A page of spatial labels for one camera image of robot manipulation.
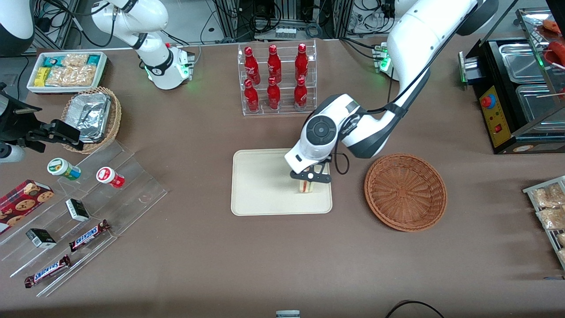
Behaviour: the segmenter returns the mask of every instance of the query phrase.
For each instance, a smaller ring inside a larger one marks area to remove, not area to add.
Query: red and white container
[[[107,183],[112,185],[114,188],[119,189],[125,183],[125,178],[120,175],[116,170],[110,167],[102,167],[96,173],[96,180],[102,183]]]
[[[298,85],[294,89],[294,108],[298,111],[303,111],[306,108],[306,95],[308,95],[308,89],[304,86],[306,80],[304,76],[298,79]]]
[[[272,110],[279,110],[281,106],[281,89],[277,85],[277,80],[274,76],[269,78],[267,95],[269,96],[269,107]]]
[[[259,95],[257,94],[257,90],[253,87],[250,79],[246,79],[244,81],[244,86],[245,103],[247,104],[247,108],[250,112],[256,113],[259,111]]]
[[[306,55],[306,44],[304,43],[298,45],[298,54],[294,60],[294,68],[296,81],[298,81],[300,76],[304,76],[304,79],[308,77],[308,56]]]
[[[250,47],[244,49],[245,52],[245,72],[247,78],[253,82],[253,85],[261,83],[261,76],[259,76],[259,63],[253,56],[253,50]]]
[[[273,76],[276,83],[280,83],[283,80],[283,68],[281,65],[281,58],[277,53],[277,46],[269,46],[269,60],[267,60],[267,67],[269,68],[269,77]]]

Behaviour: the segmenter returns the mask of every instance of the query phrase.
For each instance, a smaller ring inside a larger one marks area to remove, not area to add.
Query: round brown basket
[[[447,192],[439,173],[425,160],[405,153],[379,158],[365,176],[365,198],[388,226],[416,232],[444,215]]]
[[[68,151],[80,152],[83,154],[91,154],[96,149],[101,148],[104,145],[110,144],[112,143],[112,141],[114,141],[114,139],[116,139],[116,135],[118,134],[118,130],[120,129],[120,120],[121,120],[120,101],[116,98],[116,95],[114,95],[114,93],[111,90],[105,87],[91,88],[88,89],[87,91],[80,92],[77,95],[94,94],[94,93],[104,93],[112,98],[112,104],[110,105],[110,113],[108,115],[108,123],[106,124],[106,130],[104,132],[105,137],[101,142],[97,144],[84,144],[84,147],[81,151],[78,151],[70,146],[63,145],[63,147],[65,147],[65,149]],[[65,117],[67,116],[67,111],[69,109],[70,104],[71,101],[69,100],[67,106],[63,110],[63,115],[61,116],[62,121],[64,121]]]

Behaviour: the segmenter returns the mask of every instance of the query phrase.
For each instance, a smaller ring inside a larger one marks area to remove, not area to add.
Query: red bottle
[[[306,56],[306,44],[304,43],[298,45],[298,55],[296,55],[296,60],[294,60],[294,68],[296,70],[294,74],[296,81],[298,81],[300,76],[308,77],[308,56]]]
[[[283,70],[281,67],[281,58],[277,54],[277,46],[269,46],[269,60],[267,61],[269,67],[269,76],[274,76],[277,83],[283,80]]]
[[[256,113],[259,111],[259,95],[257,95],[257,90],[253,87],[253,83],[250,79],[245,79],[245,103],[250,112]]]
[[[274,76],[269,78],[267,94],[269,95],[269,107],[272,110],[278,110],[281,105],[281,89],[277,85],[277,80]]]
[[[250,47],[244,49],[245,52],[245,72],[247,78],[253,81],[253,85],[261,83],[261,76],[259,76],[259,64],[257,59],[253,56],[253,50]]]
[[[302,111],[306,107],[306,95],[308,94],[308,90],[306,89],[306,86],[304,86],[304,83],[306,82],[304,76],[301,76],[297,82],[298,85],[294,89],[294,108]]]

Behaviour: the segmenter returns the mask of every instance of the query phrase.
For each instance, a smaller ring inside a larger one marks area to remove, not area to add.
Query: red button
[[[492,99],[490,99],[489,96],[486,96],[481,100],[481,106],[484,108],[488,108],[490,104],[492,104]]]

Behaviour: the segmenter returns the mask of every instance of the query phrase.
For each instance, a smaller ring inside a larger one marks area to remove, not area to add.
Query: aluminum foil container
[[[104,139],[112,98],[104,93],[73,97],[65,122],[80,130],[83,143],[99,143]]]

